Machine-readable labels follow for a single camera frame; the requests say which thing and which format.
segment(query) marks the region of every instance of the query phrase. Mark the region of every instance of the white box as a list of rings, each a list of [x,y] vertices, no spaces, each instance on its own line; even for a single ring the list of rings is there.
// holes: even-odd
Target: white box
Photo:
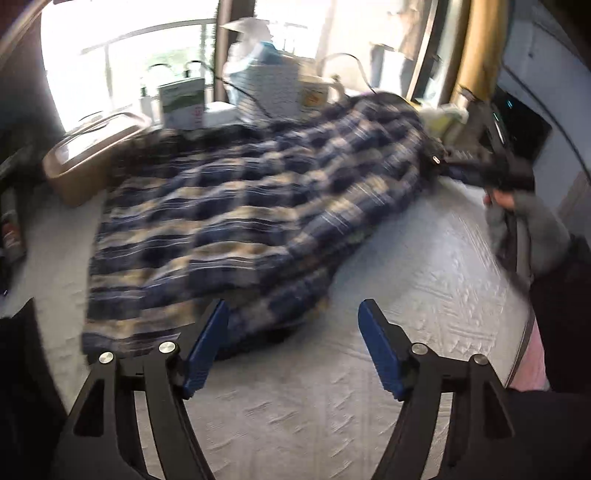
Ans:
[[[205,79],[194,78],[158,87],[164,128],[196,130],[203,126]]]

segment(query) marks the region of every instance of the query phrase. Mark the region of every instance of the bed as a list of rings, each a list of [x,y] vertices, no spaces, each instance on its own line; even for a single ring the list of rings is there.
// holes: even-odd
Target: bed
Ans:
[[[357,328],[374,298],[412,341],[440,355],[487,355],[502,382],[515,369],[528,303],[486,243],[482,192],[440,180],[404,213],[382,222],[338,270],[317,317],[284,343],[218,362],[187,411],[220,480],[370,478],[401,404],[385,392]],[[76,209],[42,187],[25,225],[28,257],[3,304],[34,297],[48,363],[67,408],[86,378],[80,334],[87,266],[105,195]],[[162,478],[137,394],[148,470]],[[425,478],[434,475],[451,398],[442,396]]]

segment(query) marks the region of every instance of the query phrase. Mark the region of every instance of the wall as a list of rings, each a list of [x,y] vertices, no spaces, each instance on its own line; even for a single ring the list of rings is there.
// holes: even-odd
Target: wall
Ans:
[[[516,1],[505,63],[545,103],[591,166],[591,72],[571,48],[564,32],[541,5],[531,0]],[[506,72],[501,72],[498,84],[552,123]],[[554,125],[534,170],[538,194],[557,210],[581,168]]]
[[[355,55],[362,63],[365,74],[371,73],[370,52],[372,43],[390,44],[388,35],[389,9],[397,11],[397,0],[336,0],[331,9],[334,12],[323,57],[337,52]],[[359,66],[352,58],[337,57],[326,63],[324,76],[338,74],[345,87],[358,92],[366,91],[367,85],[359,73]]]
[[[0,6],[1,33],[27,3],[28,0],[15,0]],[[0,161],[22,146],[22,138],[34,136],[43,152],[63,134],[47,84],[40,25],[37,18],[0,69]]]

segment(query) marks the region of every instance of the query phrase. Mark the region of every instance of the blue plaid fabric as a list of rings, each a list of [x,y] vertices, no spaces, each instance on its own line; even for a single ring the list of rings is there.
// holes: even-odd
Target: blue plaid fabric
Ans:
[[[300,121],[123,144],[90,262],[84,352],[151,348],[213,298],[232,310],[228,345],[302,322],[418,191],[423,135],[410,105],[380,93]]]

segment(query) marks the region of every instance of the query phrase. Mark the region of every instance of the window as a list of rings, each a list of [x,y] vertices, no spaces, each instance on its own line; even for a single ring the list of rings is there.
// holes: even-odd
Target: window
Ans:
[[[406,96],[415,68],[421,64],[420,50],[433,1],[437,0],[366,0],[338,8],[326,51],[355,55],[373,87]],[[324,75],[334,74],[350,89],[368,90],[352,59],[329,61]]]
[[[275,48],[315,59],[330,0],[256,0],[255,16],[269,22]]]
[[[133,105],[183,78],[190,60],[213,66],[217,0],[76,0],[41,16],[47,79],[66,130],[94,112]],[[165,64],[165,67],[153,67]],[[191,64],[194,74],[211,74]]]

